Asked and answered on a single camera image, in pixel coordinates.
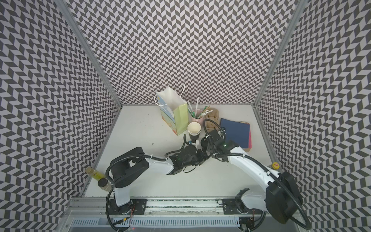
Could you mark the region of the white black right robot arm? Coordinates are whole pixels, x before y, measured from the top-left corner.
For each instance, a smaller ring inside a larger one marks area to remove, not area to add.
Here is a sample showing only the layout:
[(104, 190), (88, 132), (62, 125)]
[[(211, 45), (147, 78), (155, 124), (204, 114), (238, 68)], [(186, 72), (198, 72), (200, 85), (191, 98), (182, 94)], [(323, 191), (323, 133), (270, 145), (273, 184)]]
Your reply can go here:
[(280, 173), (262, 164), (235, 142), (222, 138), (217, 130), (207, 132), (205, 139), (213, 157), (238, 167), (260, 186), (261, 192), (247, 190), (241, 195), (246, 208), (267, 212), (281, 224), (292, 220), (305, 230), (312, 229), (298, 186), (290, 173)]

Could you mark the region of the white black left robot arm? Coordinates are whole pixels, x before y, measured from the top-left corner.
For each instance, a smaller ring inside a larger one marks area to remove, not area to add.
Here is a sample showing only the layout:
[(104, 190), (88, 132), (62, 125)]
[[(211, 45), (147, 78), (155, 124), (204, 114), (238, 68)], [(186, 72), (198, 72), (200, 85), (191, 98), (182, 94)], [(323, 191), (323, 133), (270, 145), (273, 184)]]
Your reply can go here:
[(180, 149), (166, 153), (164, 158), (145, 154), (141, 147), (137, 147), (111, 161), (105, 175), (113, 186), (116, 206), (129, 206), (129, 187), (146, 171), (173, 176), (189, 166), (200, 166), (209, 158), (206, 150), (188, 142)]

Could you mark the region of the stack of black cup lids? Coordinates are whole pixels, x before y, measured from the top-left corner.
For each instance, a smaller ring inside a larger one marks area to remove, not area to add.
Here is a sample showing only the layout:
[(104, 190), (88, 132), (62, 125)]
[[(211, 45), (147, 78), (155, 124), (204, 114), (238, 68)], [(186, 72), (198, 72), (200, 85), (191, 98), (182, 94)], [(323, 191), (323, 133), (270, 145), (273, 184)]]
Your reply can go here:
[(204, 137), (202, 140), (201, 140), (201, 146), (203, 149), (207, 149), (208, 147), (208, 141), (207, 141), (207, 138)]

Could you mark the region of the stack of black paper cups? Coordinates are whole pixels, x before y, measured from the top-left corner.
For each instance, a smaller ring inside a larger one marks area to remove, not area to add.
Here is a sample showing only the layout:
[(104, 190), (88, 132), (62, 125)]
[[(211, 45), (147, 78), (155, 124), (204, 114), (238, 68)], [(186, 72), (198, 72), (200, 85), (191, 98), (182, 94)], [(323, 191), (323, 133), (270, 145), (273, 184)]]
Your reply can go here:
[(187, 131), (191, 141), (196, 141), (199, 139), (201, 133), (201, 125), (198, 122), (191, 122), (187, 127)]

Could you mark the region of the stack of brown cup carriers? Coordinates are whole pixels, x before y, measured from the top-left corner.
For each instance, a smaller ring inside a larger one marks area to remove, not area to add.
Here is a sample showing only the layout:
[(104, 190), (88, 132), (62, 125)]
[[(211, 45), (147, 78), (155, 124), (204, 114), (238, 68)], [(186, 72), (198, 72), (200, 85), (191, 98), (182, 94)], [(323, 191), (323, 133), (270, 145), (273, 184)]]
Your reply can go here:
[(218, 128), (218, 126), (220, 124), (219, 111), (216, 108), (211, 108), (211, 107), (208, 107), (206, 109), (209, 110), (209, 111), (212, 111), (212, 112), (208, 113), (204, 118), (205, 119), (210, 119), (217, 124), (217, 125), (215, 125), (214, 123), (211, 123), (211, 122), (207, 121), (205, 123), (207, 131), (208, 132), (211, 132), (212, 130), (219, 131), (219, 128)]

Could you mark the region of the dark blue napkin stack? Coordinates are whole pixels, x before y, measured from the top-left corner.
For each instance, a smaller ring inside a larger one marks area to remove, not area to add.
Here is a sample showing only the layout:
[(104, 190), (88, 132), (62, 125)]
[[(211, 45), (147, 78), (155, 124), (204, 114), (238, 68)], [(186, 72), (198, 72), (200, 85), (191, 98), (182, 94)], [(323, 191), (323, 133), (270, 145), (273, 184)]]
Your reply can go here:
[(232, 140), (242, 148), (248, 148), (248, 123), (221, 119), (220, 127), (225, 129), (226, 140)]

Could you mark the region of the pink metal bucket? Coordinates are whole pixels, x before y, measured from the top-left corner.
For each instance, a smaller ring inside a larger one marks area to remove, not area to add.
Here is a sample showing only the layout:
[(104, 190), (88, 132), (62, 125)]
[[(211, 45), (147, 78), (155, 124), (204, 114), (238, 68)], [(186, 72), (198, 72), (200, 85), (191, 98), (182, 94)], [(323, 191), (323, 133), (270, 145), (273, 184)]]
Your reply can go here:
[(191, 121), (202, 125), (204, 121), (204, 116), (201, 116), (202, 113), (203, 111), (201, 109), (194, 109), (191, 113)]

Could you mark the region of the pink napkin stack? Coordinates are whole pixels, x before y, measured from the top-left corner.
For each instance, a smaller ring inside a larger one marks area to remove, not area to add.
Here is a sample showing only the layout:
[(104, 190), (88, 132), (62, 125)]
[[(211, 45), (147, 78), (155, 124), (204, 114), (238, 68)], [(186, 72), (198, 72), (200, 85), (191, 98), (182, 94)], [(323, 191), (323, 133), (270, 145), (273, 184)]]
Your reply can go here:
[(248, 148), (247, 149), (251, 149), (252, 148), (251, 126), (250, 124), (248, 124), (248, 126), (249, 126), (249, 136), (248, 136)]

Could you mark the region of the white wrapped straw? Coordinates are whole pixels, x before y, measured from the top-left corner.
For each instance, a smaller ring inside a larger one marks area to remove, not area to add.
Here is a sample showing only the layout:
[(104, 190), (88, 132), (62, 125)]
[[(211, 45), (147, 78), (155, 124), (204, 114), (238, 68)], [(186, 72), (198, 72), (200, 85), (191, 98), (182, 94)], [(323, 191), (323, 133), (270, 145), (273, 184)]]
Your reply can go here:
[(196, 101), (196, 109), (195, 109), (195, 113), (198, 112), (198, 108), (199, 108), (199, 101), (200, 101), (200, 98), (198, 97), (197, 98), (197, 101)]

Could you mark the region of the illustrated green paper gift bag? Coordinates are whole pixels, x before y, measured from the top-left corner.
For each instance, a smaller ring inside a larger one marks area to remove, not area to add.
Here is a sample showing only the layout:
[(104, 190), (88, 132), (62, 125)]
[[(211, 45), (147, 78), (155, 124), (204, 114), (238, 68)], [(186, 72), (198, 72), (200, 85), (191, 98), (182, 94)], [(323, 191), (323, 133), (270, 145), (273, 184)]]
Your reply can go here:
[(167, 87), (154, 95), (162, 119), (176, 135), (185, 132), (188, 126), (188, 105), (182, 98), (184, 90), (185, 84), (181, 84), (175, 90)]

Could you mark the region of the yellow cap green bottle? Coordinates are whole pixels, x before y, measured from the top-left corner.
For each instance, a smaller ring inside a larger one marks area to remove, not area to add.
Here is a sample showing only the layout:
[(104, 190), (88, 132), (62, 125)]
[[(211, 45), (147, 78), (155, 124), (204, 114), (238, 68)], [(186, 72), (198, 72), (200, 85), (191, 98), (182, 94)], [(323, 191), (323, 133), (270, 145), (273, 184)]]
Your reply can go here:
[(272, 163), (271, 168), (275, 171), (279, 171), (281, 166), (278, 162), (274, 162), (274, 163)]

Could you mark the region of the dark lid glass jar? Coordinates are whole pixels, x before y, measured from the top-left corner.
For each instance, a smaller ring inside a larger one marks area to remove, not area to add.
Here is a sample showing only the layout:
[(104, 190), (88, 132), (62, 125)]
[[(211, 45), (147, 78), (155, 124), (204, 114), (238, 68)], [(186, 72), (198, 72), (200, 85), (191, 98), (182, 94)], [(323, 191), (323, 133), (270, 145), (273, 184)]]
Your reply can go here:
[(98, 186), (104, 190), (104, 191), (107, 191), (107, 192), (110, 192), (112, 190), (112, 185), (110, 183), (110, 181), (106, 178), (102, 178), (98, 181)]

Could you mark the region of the yellow liquid bottle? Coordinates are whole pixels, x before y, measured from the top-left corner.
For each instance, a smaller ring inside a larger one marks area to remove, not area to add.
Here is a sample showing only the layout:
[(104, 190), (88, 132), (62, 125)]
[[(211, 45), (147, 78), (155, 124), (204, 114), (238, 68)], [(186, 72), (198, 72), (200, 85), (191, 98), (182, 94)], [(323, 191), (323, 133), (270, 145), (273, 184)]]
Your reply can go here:
[(105, 174), (103, 174), (103, 173), (101, 173), (101, 172), (99, 172), (99, 171), (93, 169), (93, 168), (90, 167), (90, 166), (87, 167), (87, 168), (85, 169), (85, 171), (86, 171), (86, 173), (87, 173), (89, 176), (91, 176), (93, 179), (95, 179), (95, 180), (97, 180), (97, 181), (99, 181), (99, 180), (105, 178)]

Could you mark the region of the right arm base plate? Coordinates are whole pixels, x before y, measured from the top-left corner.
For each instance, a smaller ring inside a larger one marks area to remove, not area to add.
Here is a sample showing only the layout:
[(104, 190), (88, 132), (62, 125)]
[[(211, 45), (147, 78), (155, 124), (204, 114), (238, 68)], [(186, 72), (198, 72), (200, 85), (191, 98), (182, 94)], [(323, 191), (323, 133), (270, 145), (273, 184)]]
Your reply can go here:
[(242, 215), (248, 213), (248, 209), (244, 205), (238, 206), (234, 198), (222, 199), (222, 208), (224, 215)]

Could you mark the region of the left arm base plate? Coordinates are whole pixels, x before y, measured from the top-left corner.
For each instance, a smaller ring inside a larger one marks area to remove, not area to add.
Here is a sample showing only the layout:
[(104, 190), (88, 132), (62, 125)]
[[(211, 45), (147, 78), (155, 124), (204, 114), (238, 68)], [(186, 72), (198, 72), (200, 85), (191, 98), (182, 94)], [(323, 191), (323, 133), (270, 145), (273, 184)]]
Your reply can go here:
[(129, 203), (118, 206), (115, 199), (110, 199), (106, 213), (109, 215), (143, 215), (146, 210), (147, 199), (133, 199)]

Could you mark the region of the aluminium front rail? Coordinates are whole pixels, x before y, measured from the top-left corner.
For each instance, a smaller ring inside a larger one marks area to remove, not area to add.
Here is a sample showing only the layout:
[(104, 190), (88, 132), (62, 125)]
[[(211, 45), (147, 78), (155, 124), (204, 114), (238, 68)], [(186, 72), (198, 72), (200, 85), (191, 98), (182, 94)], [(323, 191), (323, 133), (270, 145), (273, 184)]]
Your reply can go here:
[[(234, 197), (133, 197), (147, 199), (146, 210), (141, 217), (188, 217), (188, 216), (252, 216), (262, 211), (250, 209), (247, 214), (224, 215), (222, 199)], [(68, 217), (105, 217), (106, 199), (104, 197), (73, 198), (62, 218)]]

